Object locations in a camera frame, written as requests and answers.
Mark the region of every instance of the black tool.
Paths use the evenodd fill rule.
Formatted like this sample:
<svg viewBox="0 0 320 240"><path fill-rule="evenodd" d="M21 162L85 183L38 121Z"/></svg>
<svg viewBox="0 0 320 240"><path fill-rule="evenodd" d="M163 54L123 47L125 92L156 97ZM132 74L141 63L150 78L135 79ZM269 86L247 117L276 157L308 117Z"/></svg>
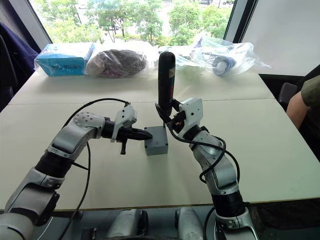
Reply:
<svg viewBox="0 0 320 240"><path fill-rule="evenodd" d="M172 52L160 54L158 68L158 104L170 116L174 95L176 57Z"/></svg>

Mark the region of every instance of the window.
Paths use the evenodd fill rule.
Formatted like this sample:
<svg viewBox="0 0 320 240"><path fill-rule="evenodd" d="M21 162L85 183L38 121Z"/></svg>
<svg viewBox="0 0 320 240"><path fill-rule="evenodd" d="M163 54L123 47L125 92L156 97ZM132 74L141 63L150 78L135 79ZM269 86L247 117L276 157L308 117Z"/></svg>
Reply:
<svg viewBox="0 0 320 240"><path fill-rule="evenodd" d="M223 38L233 0L30 0L53 43L148 41L189 45Z"/></svg>

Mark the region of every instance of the person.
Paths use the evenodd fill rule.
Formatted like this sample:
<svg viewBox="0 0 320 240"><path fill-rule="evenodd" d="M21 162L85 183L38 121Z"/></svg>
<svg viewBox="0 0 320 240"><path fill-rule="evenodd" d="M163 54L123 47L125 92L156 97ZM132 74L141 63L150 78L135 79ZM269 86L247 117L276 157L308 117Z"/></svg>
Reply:
<svg viewBox="0 0 320 240"><path fill-rule="evenodd" d="M286 114L320 161L320 75L304 82L290 99Z"/></svg>

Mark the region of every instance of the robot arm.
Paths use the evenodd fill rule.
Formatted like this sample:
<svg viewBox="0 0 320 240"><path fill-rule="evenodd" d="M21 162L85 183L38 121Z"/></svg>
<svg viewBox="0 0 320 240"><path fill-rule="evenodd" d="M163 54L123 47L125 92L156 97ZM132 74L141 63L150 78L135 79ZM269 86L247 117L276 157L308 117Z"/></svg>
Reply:
<svg viewBox="0 0 320 240"><path fill-rule="evenodd" d="M132 128L137 114L131 105L121 109L115 121L89 112L78 112L55 136L44 155L32 167L0 215L0 239L28 240L34 226L45 224L56 207L60 188L71 165L90 139L109 138L122 142L126 154L128 139L147 140L148 132Z"/></svg>
<svg viewBox="0 0 320 240"><path fill-rule="evenodd" d="M181 103L174 99L172 107L178 112L173 119L156 104L160 117L172 134L174 130L181 139L223 147L221 141L210 135L204 126L199 127L203 117L200 98L189 98ZM189 147L203 171L215 164L222 153L221 149L201 144L190 144ZM234 239L231 235L236 235L239 240L258 240L251 216L239 191L236 171L229 159L223 155L216 166L204 176L215 206L215 239L223 234L224 238L221 239ZM239 231L232 230L244 230L245 233L242 237Z"/></svg>

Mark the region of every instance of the person's arm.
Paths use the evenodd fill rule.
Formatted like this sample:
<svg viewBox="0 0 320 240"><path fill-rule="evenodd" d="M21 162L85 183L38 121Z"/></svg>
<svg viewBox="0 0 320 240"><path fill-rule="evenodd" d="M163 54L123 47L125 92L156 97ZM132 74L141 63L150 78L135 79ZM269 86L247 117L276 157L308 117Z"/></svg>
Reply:
<svg viewBox="0 0 320 240"><path fill-rule="evenodd" d="M301 91L299 91L290 99L288 108L286 109L286 114L291 119L295 127L299 129L307 115L307 112L308 106L305 104L301 96Z"/></svg>

